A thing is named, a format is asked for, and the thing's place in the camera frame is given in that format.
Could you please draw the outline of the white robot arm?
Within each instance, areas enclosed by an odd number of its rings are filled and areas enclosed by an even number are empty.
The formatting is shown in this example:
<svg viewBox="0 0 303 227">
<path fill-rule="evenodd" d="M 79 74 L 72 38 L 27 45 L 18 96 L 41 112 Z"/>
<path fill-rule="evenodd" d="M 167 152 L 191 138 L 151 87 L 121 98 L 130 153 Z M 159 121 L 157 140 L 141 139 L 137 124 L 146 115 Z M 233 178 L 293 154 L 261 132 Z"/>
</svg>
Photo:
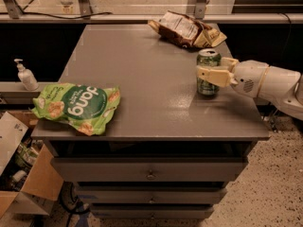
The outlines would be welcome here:
<svg viewBox="0 0 303 227">
<path fill-rule="evenodd" d="M 196 73 L 209 83 L 267 100 L 279 111 L 303 120 L 302 74 L 297 71 L 260 61 L 222 58 L 216 67 L 197 65 Z"/>
</svg>

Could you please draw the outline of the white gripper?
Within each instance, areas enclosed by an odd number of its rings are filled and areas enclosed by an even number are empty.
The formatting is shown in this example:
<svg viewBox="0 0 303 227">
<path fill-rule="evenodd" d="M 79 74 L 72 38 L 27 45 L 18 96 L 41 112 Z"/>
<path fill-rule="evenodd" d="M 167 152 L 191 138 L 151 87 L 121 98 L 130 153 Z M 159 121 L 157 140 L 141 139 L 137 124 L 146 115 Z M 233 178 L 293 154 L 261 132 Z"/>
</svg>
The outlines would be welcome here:
<svg viewBox="0 0 303 227">
<path fill-rule="evenodd" d="M 224 69 L 197 65 L 197 77 L 219 87 L 231 85 L 238 94 L 249 97 L 258 95 L 261 79 L 269 67 L 265 62 L 252 60 L 239 62 L 237 59 L 227 57 L 221 58 L 221 66 Z"/>
</svg>

